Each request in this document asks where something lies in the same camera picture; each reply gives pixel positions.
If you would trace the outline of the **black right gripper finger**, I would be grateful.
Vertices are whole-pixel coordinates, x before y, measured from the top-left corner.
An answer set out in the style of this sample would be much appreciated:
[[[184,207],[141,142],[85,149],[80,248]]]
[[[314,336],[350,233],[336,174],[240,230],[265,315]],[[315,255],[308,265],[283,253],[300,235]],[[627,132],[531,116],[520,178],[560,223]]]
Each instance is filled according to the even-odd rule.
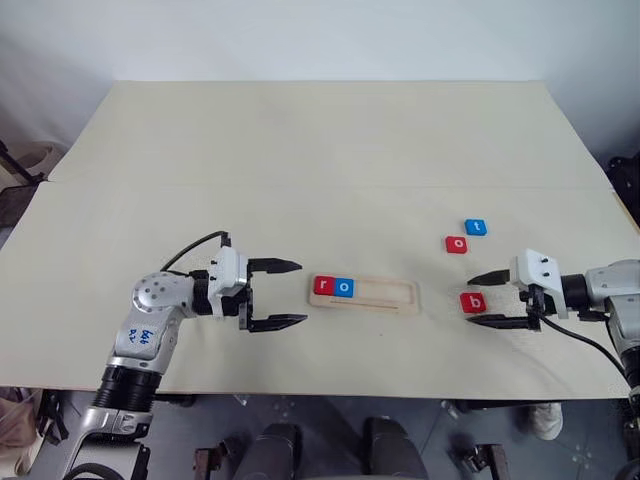
[[[467,281],[471,286],[500,286],[510,282],[510,271],[508,269],[495,270],[473,277]]]
[[[528,317],[507,317],[502,314],[489,314],[489,315],[475,315],[467,318],[467,321],[475,325],[501,329],[501,330],[515,330],[515,329],[529,329]]]

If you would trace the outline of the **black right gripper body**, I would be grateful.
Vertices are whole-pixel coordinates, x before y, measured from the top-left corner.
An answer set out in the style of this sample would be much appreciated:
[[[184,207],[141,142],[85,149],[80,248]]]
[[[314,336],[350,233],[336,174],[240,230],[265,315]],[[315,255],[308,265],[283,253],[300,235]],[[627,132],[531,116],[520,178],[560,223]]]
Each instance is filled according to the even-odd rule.
[[[526,307],[527,329],[539,331],[546,318],[545,293],[542,287],[531,284],[526,290],[519,291],[519,299]]]

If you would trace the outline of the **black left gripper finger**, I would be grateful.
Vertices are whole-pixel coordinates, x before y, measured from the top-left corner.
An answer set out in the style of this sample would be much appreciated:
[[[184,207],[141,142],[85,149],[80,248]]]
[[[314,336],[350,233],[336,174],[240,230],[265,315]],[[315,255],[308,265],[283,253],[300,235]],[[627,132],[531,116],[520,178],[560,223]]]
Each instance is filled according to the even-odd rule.
[[[305,314],[276,314],[270,315],[266,319],[252,319],[251,332],[262,333],[280,331],[294,326],[308,318]]]
[[[248,260],[248,271],[266,274],[284,274],[301,270],[302,266],[294,261],[280,258],[251,258]]]

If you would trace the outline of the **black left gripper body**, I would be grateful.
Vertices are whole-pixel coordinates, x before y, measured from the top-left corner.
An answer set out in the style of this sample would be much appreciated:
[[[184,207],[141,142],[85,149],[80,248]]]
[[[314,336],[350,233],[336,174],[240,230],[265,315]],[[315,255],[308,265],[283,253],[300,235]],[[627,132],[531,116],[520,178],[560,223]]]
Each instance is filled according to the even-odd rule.
[[[248,259],[238,271],[238,277],[232,287],[225,287],[222,292],[221,305],[224,316],[237,317],[239,328],[246,331],[256,331],[257,325],[253,318],[253,289],[251,278],[254,270],[253,259]]]

